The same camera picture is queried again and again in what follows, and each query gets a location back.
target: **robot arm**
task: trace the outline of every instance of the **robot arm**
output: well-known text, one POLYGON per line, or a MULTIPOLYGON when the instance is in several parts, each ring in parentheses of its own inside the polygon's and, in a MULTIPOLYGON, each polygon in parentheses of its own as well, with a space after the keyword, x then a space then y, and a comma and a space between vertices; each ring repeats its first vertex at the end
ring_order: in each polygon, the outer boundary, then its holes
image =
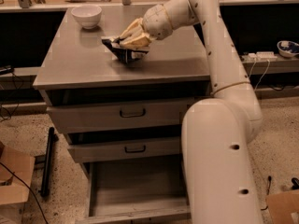
POLYGON ((121 35, 121 46, 138 49, 197 22, 214 98, 190 107, 182 124, 192 222, 262 224, 247 143, 259 131, 263 116, 222 20, 219 0, 171 0, 153 7, 121 35))

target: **black pole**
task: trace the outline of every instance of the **black pole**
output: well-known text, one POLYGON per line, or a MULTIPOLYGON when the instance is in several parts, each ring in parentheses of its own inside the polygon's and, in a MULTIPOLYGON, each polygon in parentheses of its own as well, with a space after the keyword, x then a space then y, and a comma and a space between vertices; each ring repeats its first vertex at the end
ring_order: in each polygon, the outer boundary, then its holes
POLYGON ((50 190, 49 190, 50 165, 51 165, 51 160, 52 160, 52 150, 53 150, 54 139, 55 139, 54 128, 50 127, 49 134, 48 134, 48 143, 47 143, 43 181, 41 184, 41 191, 40 191, 40 195, 42 197, 47 197, 50 194, 50 190))

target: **bowl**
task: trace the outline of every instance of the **bowl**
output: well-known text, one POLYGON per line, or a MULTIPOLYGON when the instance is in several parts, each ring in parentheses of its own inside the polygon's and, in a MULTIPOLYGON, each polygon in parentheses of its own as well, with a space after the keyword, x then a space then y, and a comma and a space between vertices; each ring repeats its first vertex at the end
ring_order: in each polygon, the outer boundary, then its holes
POLYGON ((71 11, 75 21, 85 29, 92 29, 101 20, 102 8, 95 5, 74 7, 71 11))
POLYGON ((299 44, 292 41, 279 41, 278 51, 281 56, 291 58, 299 54, 299 44))

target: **gray tabletop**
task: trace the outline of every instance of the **gray tabletop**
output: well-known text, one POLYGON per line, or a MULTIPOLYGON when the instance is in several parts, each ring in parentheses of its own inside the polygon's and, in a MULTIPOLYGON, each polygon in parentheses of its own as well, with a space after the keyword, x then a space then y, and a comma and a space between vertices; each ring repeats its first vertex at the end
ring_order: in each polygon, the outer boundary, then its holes
POLYGON ((205 48, 193 27, 177 29, 163 41, 150 44, 140 61, 120 63, 101 42, 116 36, 150 6, 105 6, 97 28, 82 29, 69 8, 39 69, 39 90, 209 80, 205 48))

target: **cabinet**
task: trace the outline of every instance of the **cabinet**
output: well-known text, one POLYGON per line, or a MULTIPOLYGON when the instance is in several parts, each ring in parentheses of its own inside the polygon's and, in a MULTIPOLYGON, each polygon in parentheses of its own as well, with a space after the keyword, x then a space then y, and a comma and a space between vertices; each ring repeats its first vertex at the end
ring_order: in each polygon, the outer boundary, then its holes
POLYGON ((78 223, 161 223, 190 217, 181 167, 181 122, 208 95, 206 53, 192 27, 120 63, 101 43, 149 6, 105 6, 99 27, 84 30, 68 9, 34 87, 89 183, 78 223))

